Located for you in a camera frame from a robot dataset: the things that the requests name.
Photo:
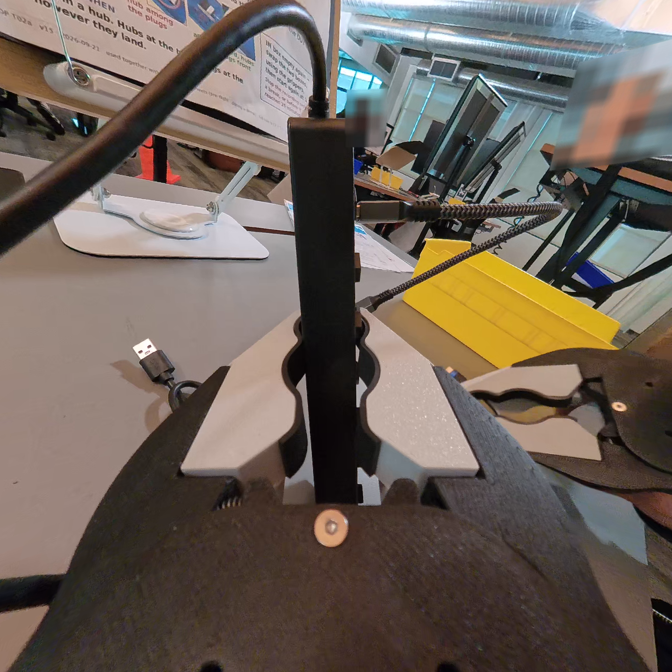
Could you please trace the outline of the blue-striped clear plastic bag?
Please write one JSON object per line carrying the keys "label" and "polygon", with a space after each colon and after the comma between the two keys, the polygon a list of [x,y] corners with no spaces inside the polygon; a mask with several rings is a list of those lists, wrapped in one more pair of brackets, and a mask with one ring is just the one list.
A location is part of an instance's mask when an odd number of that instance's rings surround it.
{"label": "blue-striped clear plastic bag", "polygon": [[299,289],[326,282],[327,288],[354,289],[356,255],[360,266],[374,270],[412,273],[414,266],[374,240],[354,221],[353,189],[335,196],[316,191],[284,205],[294,225]]}

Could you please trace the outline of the dark green zip jacket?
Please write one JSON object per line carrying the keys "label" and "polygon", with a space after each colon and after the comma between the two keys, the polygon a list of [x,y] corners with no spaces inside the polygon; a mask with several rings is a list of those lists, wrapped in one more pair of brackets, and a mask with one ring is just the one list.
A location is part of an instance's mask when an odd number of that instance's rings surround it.
{"label": "dark green zip jacket", "polygon": [[651,599],[658,671],[671,671],[671,604]]}

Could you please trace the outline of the black multi-port USB hub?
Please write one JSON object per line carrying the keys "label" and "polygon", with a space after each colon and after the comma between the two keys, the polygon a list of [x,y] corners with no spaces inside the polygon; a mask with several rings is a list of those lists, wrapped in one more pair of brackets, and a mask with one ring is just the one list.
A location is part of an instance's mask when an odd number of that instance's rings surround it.
{"label": "black multi-port USB hub", "polygon": [[176,56],[104,130],[1,203],[4,253],[94,187],[155,130],[214,67],[271,28],[301,33],[313,69],[307,118],[288,121],[315,500],[357,504],[356,319],[352,153],[344,122],[327,118],[323,43],[296,1],[250,1]]}

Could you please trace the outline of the blue plastic bin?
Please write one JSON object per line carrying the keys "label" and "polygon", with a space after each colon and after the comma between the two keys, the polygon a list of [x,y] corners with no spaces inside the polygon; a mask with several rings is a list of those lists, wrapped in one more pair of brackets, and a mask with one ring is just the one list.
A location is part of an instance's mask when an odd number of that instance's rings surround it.
{"label": "blue plastic bin", "polygon": [[590,289],[610,286],[615,283],[613,278],[590,260],[586,260],[577,268],[576,272],[572,275],[572,279]]}

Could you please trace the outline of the orange traffic cone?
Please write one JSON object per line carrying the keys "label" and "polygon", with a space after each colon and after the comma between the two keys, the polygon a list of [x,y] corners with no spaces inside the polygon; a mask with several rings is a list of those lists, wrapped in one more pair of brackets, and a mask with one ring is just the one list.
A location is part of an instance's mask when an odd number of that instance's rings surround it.
{"label": "orange traffic cone", "polygon": [[170,167],[167,159],[167,139],[153,135],[138,148],[141,172],[137,177],[142,180],[156,181],[174,185],[181,177]]}

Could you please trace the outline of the computer monitor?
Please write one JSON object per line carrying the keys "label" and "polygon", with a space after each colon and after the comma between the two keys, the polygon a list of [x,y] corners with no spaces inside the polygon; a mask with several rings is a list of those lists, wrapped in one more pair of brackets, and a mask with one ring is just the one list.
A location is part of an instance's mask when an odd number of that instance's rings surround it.
{"label": "computer monitor", "polygon": [[482,75],[474,76],[430,151],[424,173],[445,188],[457,189],[507,107],[506,100]]}
{"label": "computer monitor", "polygon": [[512,128],[500,141],[486,139],[474,158],[474,165],[463,178],[462,190],[467,198],[480,203],[503,168],[506,158],[525,139],[525,122]]}

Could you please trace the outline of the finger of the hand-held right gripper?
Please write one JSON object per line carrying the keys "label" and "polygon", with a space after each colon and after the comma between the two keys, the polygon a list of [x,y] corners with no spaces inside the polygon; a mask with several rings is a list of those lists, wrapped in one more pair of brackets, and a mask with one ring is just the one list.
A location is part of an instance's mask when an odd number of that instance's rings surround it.
{"label": "finger of the hand-held right gripper", "polygon": [[505,367],[465,381],[469,393],[504,397],[531,393],[541,399],[570,399],[581,387],[583,376],[575,364]]}
{"label": "finger of the hand-held right gripper", "polygon": [[537,423],[517,423],[499,417],[499,423],[528,453],[601,461],[596,436],[569,417],[551,416]]}

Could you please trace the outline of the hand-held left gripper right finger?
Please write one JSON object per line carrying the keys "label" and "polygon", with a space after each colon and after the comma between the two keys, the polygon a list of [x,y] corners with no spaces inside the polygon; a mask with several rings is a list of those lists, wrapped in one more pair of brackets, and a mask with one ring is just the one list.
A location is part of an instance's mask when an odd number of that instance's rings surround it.
{"label": "hand-held left gripper right finger", "polygon": [[361,310],[357,465],[385,497],[399,479],[472,478],[481,466],[430,361]]}

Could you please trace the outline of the printed instruction sheet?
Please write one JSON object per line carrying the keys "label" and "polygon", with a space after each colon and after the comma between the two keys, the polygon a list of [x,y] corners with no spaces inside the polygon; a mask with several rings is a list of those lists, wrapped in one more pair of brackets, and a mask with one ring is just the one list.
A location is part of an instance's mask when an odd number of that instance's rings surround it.
{"label": "printed instruction sheet", "polygon": [[[145,84],[245,1],[2,1],[1,33]],[[248,39],[187,97],[285,140],[307,110],[313,72],[298,29]]]}

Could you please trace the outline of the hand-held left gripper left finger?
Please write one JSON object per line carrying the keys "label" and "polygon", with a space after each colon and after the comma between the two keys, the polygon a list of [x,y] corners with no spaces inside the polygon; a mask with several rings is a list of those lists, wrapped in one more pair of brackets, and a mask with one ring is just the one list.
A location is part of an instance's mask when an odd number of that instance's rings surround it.
{"label": "hand-held left gripper left finger", "polygon": [[293,313],[230,365],[181,464],[186,476],[266,478],[282,493],[307,456],[298,384],[305,353]]}

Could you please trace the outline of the silver ventilation duct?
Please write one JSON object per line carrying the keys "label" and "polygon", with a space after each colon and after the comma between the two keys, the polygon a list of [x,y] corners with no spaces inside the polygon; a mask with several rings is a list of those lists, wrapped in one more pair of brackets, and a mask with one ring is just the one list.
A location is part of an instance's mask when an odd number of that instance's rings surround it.
{"label": "silver ventilation duct", "polygon": [[574,72],[626,50],[624,32],[559,1],[344,1],[348,35],[412,52]]}

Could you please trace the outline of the grey desk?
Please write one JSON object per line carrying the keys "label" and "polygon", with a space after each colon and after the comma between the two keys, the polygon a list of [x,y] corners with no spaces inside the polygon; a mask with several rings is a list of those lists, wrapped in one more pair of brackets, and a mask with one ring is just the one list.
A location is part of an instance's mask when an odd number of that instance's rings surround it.
{"label": "grey desk", "polygon": [[[89,519],[169,413],[132,350],[151,339],[178,380],[204,381],[298,310],[285,206],[237,198],[227,212],[263,261],[84,255],[46,224],[1,258],[1,578],[66,571]],[[434,365],[489,365],[399,301],[376,312]],[[600,588],[650,669],[656,652],[643,522],[626,500],[543,469]]]}

